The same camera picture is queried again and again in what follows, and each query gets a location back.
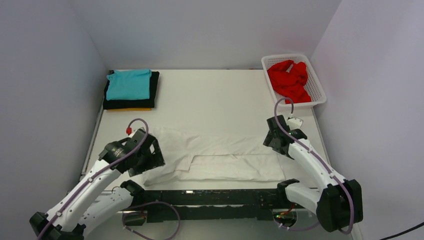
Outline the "white t shirt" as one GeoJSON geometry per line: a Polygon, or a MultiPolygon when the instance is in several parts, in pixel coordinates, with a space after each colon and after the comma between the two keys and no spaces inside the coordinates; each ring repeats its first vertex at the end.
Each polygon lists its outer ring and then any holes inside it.
{"type": "Polygon", "coordinates": [[[153,127],[165,164],[144,172],[141,183],[173,181],[273,182],[286,178],[278,155],[263,139],[153,127]]]}

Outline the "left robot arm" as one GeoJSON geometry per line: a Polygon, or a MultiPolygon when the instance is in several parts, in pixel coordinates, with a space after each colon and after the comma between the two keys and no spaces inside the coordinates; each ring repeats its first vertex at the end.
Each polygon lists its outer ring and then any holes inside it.
{"type": "Polygon", "coordinates": [[[91,170],[69,194],[46,213],[36,212],[29,223],[39,240],[83,240],[120,210],[139,209],[144,189],[132,180],[110,195],[101,195],[119,176],[133,177],[165,165],[157,138],[143,129],[108,143],[91,170]]]}

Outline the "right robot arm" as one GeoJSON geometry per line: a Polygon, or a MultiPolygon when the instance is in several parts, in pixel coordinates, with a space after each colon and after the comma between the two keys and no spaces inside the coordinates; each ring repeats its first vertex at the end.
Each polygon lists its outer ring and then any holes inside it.
{"type": "Polygon", "coordinates": [[[282,208],[298,204],[315,214],[327,232],[349,233],[364,218],[359,182],[330,167],[307,136],[299,128],[290,129],[282,115],[267,119],[267,125],[264,146],[296,161],[317,185],[313,190],[297,179],[284,180],[277,184],[276,203],[282,208]]]}

